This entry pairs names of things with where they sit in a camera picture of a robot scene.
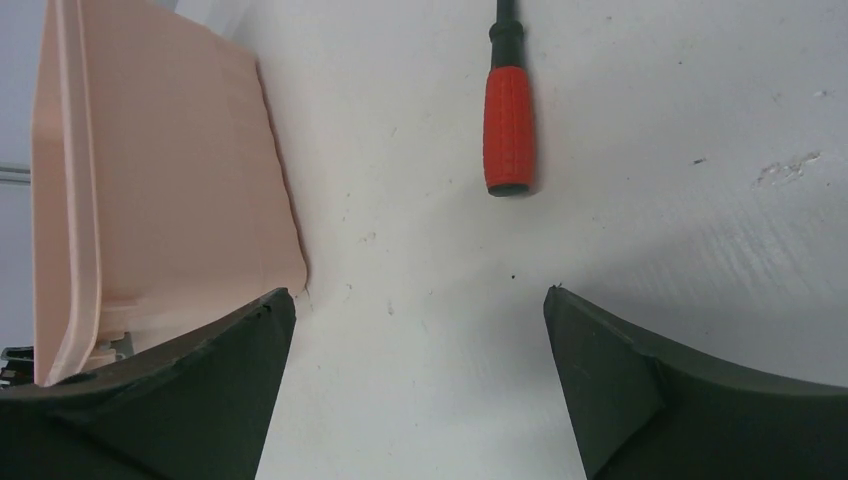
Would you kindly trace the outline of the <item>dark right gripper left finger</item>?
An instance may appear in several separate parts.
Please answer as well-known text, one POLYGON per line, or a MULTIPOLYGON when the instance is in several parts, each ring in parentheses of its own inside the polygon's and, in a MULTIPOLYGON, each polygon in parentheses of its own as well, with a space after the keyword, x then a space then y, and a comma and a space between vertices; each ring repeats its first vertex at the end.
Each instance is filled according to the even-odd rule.
POLYGON ((252 479, 294 336, 284 288, 128 359, 1 393, 5 479, 252 479))

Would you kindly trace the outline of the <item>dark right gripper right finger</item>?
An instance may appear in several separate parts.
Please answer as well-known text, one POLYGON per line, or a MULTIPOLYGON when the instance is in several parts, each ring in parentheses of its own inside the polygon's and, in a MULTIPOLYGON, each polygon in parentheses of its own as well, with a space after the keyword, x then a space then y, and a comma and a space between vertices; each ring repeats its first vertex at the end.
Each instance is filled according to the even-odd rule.
POLYGON ((543 313, 590 479, 843 479, 847 391, 744 367, 551 287, 543 313))

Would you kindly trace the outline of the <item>red-handled black screwdriver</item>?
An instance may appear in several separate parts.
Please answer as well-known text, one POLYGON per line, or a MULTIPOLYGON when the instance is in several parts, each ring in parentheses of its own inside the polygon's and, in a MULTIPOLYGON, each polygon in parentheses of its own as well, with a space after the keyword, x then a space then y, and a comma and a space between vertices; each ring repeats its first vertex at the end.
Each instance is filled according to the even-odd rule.
POLYGON ((524 62, 524 27, 515 1, 496 2, 489 29, 491 65, 484 93, 483 170, 487 191, 528 193, 536 172, 533 98, 524 62))

